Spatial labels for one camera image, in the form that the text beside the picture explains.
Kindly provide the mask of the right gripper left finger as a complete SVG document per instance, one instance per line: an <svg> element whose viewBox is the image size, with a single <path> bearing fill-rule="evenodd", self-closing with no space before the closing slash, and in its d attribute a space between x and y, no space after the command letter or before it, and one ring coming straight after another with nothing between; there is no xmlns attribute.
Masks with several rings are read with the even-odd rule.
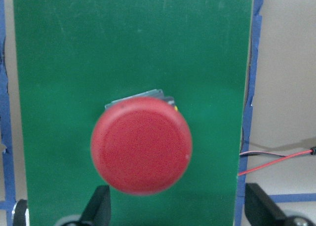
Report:
<svg viewBox="0 0 316 226"><path fill-rule="evenodd" d="M110 188L108 185L98 186L79 219L79 226L108 226L110 220Z"/></svg>

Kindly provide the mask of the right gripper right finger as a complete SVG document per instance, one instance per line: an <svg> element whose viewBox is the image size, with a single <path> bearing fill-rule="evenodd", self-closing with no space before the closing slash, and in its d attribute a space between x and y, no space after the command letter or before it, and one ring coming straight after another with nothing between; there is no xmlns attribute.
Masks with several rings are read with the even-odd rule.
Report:
<svg viewBox="0 0 316 226"><path fill-rule="evenodd" d="M245 216L251 226L285 226L287 216L256 183L247 183Z"/></svg>

